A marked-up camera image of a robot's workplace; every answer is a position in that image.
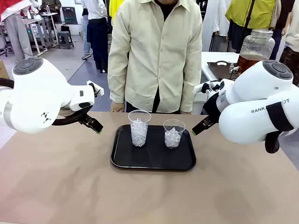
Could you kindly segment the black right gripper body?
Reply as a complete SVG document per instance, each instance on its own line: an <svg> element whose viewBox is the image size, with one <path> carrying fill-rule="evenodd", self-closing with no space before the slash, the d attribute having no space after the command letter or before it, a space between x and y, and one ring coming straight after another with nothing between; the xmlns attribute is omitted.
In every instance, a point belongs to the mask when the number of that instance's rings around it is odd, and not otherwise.
<svg viewBox="0 0 299 224"><path fill-rule="evenodd" d="M220 111L217 107L217 98L219 94L215 93L203 105L203 109L208 114L211 121L219 121Z"/></svg>

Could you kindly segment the person's right hand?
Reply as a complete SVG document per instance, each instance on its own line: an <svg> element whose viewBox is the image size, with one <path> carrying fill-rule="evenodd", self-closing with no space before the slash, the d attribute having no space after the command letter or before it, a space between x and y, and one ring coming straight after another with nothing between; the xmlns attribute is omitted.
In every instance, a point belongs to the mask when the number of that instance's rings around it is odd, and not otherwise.
<svg viewBox="0 0 299 224"><path fill-rule="evenodd" d="M118 103L112 102L109 111L110 112L124 112L124 109L125 109L124 103L118 104Z"/></svg>

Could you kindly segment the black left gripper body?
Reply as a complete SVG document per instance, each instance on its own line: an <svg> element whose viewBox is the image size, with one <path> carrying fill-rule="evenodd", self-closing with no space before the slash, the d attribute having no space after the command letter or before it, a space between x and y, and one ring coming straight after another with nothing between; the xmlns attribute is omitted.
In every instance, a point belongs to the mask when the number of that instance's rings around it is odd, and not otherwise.
<svg viewBox="0 0 299 224"><path fill-rule="evenodd" d="M79 119L79 123L85 126L92 126L94 118L90 117L87 113L83 113L82 118Z"/></svg>

